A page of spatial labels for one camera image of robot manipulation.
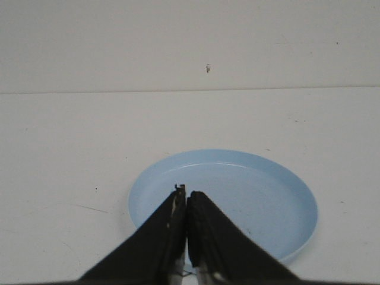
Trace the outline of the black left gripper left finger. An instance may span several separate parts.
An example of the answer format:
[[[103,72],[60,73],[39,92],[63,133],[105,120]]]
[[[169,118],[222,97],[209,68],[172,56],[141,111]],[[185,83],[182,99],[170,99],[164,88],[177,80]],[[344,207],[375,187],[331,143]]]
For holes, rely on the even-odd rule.
[[[131,237],[79,281],[182,281],[185,220],[185,185],[176,185]]]

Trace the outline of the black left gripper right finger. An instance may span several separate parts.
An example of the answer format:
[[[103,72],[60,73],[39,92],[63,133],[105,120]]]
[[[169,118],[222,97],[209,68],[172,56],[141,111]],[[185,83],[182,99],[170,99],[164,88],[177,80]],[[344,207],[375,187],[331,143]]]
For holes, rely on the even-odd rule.
[[[188,253],[198,281],[299,281],[203,192],[187,202]]]

